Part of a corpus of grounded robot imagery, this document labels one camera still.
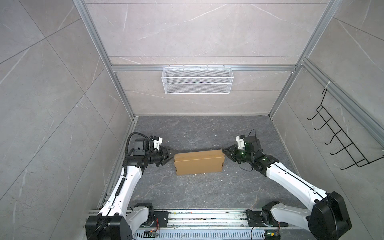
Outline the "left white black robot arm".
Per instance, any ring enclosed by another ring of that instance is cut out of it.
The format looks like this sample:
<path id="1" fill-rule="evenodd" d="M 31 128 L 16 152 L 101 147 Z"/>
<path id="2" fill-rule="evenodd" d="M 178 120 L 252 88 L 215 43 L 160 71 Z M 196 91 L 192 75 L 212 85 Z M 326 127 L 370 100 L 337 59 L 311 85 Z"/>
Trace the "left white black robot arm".
<path id="1" fill-rule="evenodd" d="M 165 165 L 179 151 L 168 146 L 153 150 L 131 149 L 125 153 L 120 178 L 105 205 L 96 216 L 88 217 L 85 230 L 88 240 L 131 240 L 142 225 L 155 221 L 152 204 L 137 204 L 127 212 L 137 183 L 150 164 Z"/>

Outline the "brown cardboard box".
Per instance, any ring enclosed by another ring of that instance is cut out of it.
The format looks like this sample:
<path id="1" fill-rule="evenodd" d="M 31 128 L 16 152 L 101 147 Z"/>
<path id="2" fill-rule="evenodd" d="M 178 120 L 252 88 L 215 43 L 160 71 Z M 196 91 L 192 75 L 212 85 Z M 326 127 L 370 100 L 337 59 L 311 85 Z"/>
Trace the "brown cardboard box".
<path id="1" fill-rule="evenodd" d="M 221 150 L 179 153 L 174 160 L 177 176 L 221 172 L 224 162 Z"/>

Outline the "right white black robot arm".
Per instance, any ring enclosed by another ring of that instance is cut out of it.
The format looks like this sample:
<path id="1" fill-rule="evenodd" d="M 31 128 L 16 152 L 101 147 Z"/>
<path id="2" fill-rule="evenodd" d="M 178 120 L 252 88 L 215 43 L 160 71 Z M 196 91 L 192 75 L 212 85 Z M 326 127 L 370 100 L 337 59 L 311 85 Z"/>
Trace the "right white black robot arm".
<path id="1" fill-rule="evenodd" d="M 233 162 L 250 164 L 253 170 L 284 187 L 305 205 L 300 209 L 270 203 L 265 211 L 276 222 L 305 229 L 318 240 L 337 240 L 352 228 L 345 200 L 337 192 L 328 193 L 310 184 L 262 150 L 242 150 L 233 145 L 222 152 Z"/>

